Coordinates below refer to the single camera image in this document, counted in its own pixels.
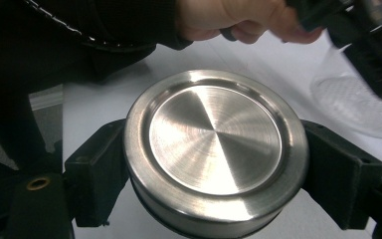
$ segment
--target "hand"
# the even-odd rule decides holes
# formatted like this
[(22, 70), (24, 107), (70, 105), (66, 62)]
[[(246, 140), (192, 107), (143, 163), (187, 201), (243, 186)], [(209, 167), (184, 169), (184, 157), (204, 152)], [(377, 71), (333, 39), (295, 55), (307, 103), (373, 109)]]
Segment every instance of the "hand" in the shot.
[(285, 42), (312, 43), (321, 29), (305, 32), (285, 0), (178, 0), (176, 25), (189, 41), (203, 41), (232, 27), (232, 35), (247, 44), (270, 30)]

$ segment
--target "stainless steel lid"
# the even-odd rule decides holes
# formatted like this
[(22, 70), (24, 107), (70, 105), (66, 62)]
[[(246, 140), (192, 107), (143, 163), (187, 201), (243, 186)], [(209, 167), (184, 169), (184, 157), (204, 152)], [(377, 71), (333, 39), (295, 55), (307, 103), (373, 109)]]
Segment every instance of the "stainless steel lid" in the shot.
[(191, 71), (141, 95), (125, 126), (132, 183), (148, 210), (192, 237), (269, 223), (299, 191), (307, 142), (293, 110), (248, 78)]

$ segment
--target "black device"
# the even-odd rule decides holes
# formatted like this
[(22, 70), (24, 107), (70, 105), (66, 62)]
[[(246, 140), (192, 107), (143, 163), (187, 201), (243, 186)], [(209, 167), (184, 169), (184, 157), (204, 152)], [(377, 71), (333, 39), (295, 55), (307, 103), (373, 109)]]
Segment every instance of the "black device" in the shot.
[[(382, 99), (382, 0), (286, 0), (306, 31), (324, 28), (343, 54)], [(222, 35), (235, 41), (230, 29)]]

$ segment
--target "white table surface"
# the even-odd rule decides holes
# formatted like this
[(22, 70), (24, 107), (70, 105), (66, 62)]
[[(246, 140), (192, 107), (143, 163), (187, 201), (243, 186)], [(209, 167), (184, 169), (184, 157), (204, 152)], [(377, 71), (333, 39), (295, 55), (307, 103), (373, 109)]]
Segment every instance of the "white table surface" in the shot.
[[(321, 123), (382, 160), (382, 139), (350, 130), (315, 106), (309, 84), (328, 49), (326, 36), (310, 45), (283, 44), (269, 33), (254, 45), (218, 37), (196, 42), (183, 51), (158, 46), (148, 58), (113, 74), (104, 84), (66, 84), (64, 159), (99, 127), (124, 119), (134, 101), (154, 83), (184, 71), (210, 69), (240, 74), (265, 84), (283, 97), (300, 119)], [(183, 238), (145, 211), (129, 182), (121, 191), (109, 222), (107, 227), (75, 227), (76, 238)], [(309, 195), (301, 191), (272, 224), (249, 238), (363, 239), (371, 238), (370, 231), (340, 231)]]

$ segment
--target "brushed metal surface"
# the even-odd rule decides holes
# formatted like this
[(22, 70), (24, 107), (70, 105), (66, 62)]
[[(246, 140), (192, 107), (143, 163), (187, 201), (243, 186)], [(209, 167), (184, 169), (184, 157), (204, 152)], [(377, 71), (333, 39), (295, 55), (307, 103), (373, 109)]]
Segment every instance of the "brushed metal surface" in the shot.
[(261, 104), (225, 88), (182, 90), (155, 112), (151, 151), (176, 182), (214, 195), (243, 193), (266, 182), (281, 159), (275, 121)]
[(191, 71), (160, 81), (128, 113), (124, 149), (141, 202), (192, 237), (235, 238), (296, 195), (307, 143), (292, 109), (260, 83)]

